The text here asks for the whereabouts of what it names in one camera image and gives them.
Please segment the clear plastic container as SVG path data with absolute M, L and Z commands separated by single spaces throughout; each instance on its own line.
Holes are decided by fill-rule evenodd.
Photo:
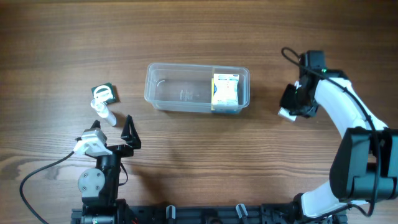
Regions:
M 144 98 L 157 110 L 238 114 L 250 103 L 244 67 L 152 63 Z

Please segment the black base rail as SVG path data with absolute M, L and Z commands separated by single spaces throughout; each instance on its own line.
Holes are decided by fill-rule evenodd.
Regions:
M 132 221 L 120 223 L 143 223 L 143 224 L 205 224 L 211 222 L 226 224 L 281 224 L 281 223 L 300 223 L 291 221 L 289 218 L 288 204 L 262 204 L 261 206 L 246 207 L 245 215 L 240 215 L 238 206 L 235 207 L 155 207 L 138 206 L 129 207 L 129 214 Z M 116 216 L 105 215 L 82 215 L 82 210 L 72 210 L 70 223 L 119 223 Z M 315 221 L 305 221 L 305 223 L 326 223 L 326 224 L 347 224 L 346 212 L 340 212 L 323 219 Z

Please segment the white green medicine box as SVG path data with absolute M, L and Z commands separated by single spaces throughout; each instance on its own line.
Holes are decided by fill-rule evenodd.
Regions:
M 296 120 L 296 115 L 290 115 L 289 111 L 283 107 L 280 108 L 278 115 L 290 122 L 294 122 Z

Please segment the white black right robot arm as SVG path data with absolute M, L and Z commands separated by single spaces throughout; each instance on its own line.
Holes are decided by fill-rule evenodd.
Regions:
M 337 219 L 352 208 L 371 217 L 376 204 L 397 198 L 397 130 L 378 119 L 342 70 L 329 69 L 321 50 L 302 54 L 289 47 L 282 56 L 299 70 L 280 100 L 279 116 L 312 118 L 323 108 L 341 136 L 326 183 L 285 205 L 290 223 Z

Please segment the white bottle clear cap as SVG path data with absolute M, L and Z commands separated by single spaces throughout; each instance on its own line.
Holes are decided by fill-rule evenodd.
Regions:
M 90 106 L 97 112 L 97 114 L 108 122 L 111 126 L 115 126 L 117 119 L 115 115 L 108 109 L 108 107 L 100 100 L 93 99 Z

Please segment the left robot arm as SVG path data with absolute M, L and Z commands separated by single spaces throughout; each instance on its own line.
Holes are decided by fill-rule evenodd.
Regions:
M 126 170 L 121 159 L 132 157 L 141 148 L 141 140 L 134 127 L 132 116 L 126 117 L 121 133 L 124 144 L 109 146 L 107 137 L 96 120 L 90 129 L 84 130 L 73 150 L 96 160 L 96 166 L 85 170 L 78 179 L 83 207 L 72 211 L 72 223 L 138 223 L 135 213 L 125 199 L 118 199 L 120 172 Z

